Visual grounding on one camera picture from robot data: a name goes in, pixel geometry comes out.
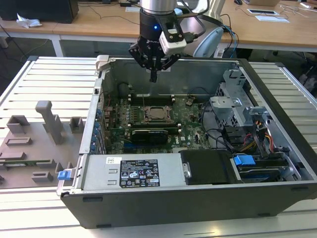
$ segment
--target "black box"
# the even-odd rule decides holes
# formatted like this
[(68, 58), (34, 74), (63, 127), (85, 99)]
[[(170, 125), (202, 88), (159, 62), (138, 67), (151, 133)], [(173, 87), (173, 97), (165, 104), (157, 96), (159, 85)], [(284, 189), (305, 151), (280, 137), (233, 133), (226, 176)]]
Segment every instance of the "black box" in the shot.
[(5, 21), (17, 15), (40, 21), (72, 23), (78, 13), (77, 0), (0, 0), (0, 16)]

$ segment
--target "power supply label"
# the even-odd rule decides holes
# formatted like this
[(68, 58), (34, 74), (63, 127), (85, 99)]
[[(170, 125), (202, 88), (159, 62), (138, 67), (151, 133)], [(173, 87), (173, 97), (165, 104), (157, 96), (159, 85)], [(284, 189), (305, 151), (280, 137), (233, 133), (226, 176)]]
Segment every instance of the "power supply label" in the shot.
[(158, 160), (122, 160), (120, 163), (120, 187), (159, 186)]

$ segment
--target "motherboard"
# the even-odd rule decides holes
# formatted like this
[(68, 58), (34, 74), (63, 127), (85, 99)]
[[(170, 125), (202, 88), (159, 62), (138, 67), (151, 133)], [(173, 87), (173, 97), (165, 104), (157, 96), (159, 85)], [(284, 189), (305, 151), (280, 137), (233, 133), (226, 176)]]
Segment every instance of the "motherboard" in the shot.
[(210, 149), (201, 126), (202, 103), (188, 97), (108, 96), (104, 107), (107, 154), (178, 153)]

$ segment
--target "yellow wire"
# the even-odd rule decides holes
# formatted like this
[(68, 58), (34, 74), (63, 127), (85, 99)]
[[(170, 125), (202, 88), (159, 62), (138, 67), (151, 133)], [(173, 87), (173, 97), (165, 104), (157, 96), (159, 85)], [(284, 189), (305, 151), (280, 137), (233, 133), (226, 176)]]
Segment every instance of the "yellow wire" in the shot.
[(241, 151), (245, 151), (250, 149), (253, 145), (255, 144), (255, 141), (253, 141), (250, 145), (248, 145), (247, 147), (243, 148)]
[(265, 135), (265, 137), (268, 138), (268, 140), (269, 140), (269, 149), (271, 149), (272, 139), (268, 135)]

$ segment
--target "desk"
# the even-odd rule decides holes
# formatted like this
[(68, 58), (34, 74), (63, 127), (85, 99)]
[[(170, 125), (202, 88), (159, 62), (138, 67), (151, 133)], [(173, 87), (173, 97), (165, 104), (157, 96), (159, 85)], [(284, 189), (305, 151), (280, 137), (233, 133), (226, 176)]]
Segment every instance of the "desk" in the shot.
[[(292, 6), (302, 6), (294, 1), (281, 1), (283, 4)], [(77, 17), (72, 24), (60, 24), (43, 22), (42, 27), (26, 29), (20, 27), (14, 21), (2, 21), (0, 24), (9, 32), (12, 37), (41, 38), (50, 39), (56, 52), (56, 56), (62, 57), (63, 50), (60, 40), (81, 40), (81, 41), (104, 41), (104, 42), (136, 42), (139, 36), (139, 14), (135, 12), (125, 12), (124, 7), (114, 6), (92, 6), (100, 17), (87, 5), (79, 7)], [(232, 28), (239, 35), (239, 48), (261, 49), (261, 50), (281, 50), (281, 51), (302, 51), (317, 52), (317, 12), (300, 10), (301, 14), (286, 13), (290, 23), (263, 22), (255, 17), (247, 16), (242, 10), (247, 12), (247, 8), (252, 9), (274, 9), (281, 12), (280, 4), (276, 7), (251, 6), (243, 4), (238, 6), (232, 0), (227, 0), (222, 14), (229, 14)], [(223, 22), (229, 24), (226, 16)], [(0, 30), (0, 36), (6, 34)], [(230, 35), (225, 33), (222, 37), (219, 48), (226, 48), (230, 42)]]

